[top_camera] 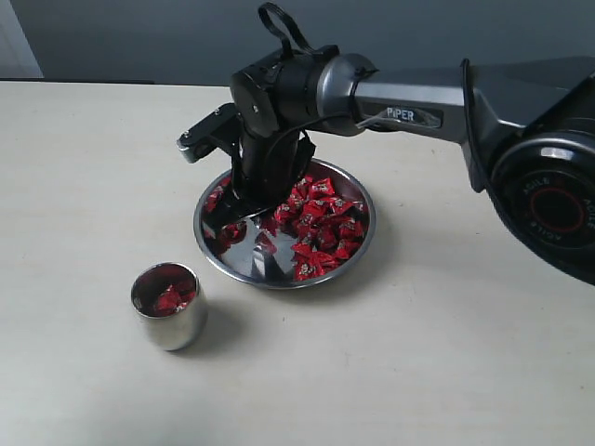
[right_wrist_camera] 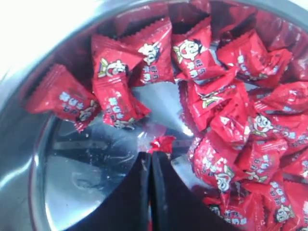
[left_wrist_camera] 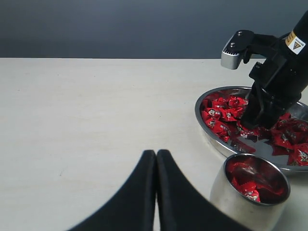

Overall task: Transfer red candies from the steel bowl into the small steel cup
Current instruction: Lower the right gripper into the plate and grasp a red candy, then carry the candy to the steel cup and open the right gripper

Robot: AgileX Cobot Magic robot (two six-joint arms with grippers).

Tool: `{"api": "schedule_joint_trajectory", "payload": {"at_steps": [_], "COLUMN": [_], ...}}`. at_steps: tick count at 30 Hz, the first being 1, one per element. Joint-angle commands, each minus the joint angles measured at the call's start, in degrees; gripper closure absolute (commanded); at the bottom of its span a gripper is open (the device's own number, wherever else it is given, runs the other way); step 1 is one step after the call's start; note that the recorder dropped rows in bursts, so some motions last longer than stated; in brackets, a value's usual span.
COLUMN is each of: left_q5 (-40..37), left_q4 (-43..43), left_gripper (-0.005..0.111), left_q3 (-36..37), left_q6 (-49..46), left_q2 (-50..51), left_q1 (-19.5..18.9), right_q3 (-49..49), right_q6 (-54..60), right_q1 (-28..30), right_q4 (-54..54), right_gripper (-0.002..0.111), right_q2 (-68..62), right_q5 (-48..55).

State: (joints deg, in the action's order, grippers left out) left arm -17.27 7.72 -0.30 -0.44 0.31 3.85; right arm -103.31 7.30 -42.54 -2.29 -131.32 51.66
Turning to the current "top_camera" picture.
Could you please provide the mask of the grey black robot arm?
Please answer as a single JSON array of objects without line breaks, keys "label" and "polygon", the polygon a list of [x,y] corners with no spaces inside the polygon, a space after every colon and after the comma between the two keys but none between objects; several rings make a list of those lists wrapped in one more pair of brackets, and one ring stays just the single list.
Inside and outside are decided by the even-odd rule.
[{"label": "grey black robot arm", "polygon": [[469,181],[551,266],[594,280],[594,61],[381,72],[359,55],[267,58],[231,80],[232,181],[216,226],[273,208],[302,177],[305,131],[458,144]]}]

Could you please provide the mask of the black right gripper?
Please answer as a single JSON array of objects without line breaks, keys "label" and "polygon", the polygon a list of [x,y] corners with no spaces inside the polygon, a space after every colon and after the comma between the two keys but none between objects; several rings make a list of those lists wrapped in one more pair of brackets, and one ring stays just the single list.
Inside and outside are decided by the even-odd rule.
[{"label": "black right gripper", "polygon": [[307,173],[315,145],[300,131],[268,138],[244,132],[240,149],[232,159],[231,182],[218,199],[219,223],[234,223],[284,202]]}]

